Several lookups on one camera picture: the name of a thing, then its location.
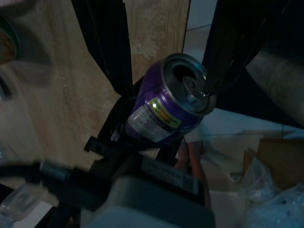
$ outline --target pull tab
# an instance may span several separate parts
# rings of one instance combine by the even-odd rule
[[[202,88],[204,87],[202,82],[190,76],[184,76],[182,83],[187,91],[187,101],[193,107],[201,107],[204,103],[206,104],[206,99],[202,92]]]

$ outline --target aluminum can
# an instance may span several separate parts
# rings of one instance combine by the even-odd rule
[[[195,129],[215,107],[203,93],[206,70],[195,58],[172,54],[147,71],[125,133],[147,148],[169,145]]]

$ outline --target floor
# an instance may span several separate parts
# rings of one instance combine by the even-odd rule
[[[216,2],[191,1],[184,53],[199,61],[203,60]],[[242,172],[244,151],[248,148],[257,151],[260,138],[282,138],[295,133],[303,135],[304,130],[215,109],[186,136],[188,142],[204,140],[201,162],[211,189],[218,228],[242,227],[240,213],[244,203],[236,194],[237,185],[231,182],[230,173]]]

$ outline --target wood grain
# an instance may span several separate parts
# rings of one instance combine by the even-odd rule
[[[190,0],[126,0],[134,82],[149,65],[183,48]],[[83,151],[118,94],[87,51],[70,0],[36,1],[19,15],[0,11],[20,38],[18,60],[0,66],[13,99],[0,103],[0,139],[21,160],[88,169]]]

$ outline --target plastic bag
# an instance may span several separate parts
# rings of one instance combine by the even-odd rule
[[[304,185],[283,191],[247,212],[250,228],[303,228]]]
[[[269,169],[255,158],[241,185],[249,228],[304,228],[303,184],[279,193]]]
[[[279,192],[269,169],[254,158],[241,182],[240,194],[248,203],[261,203],[273,198]]]

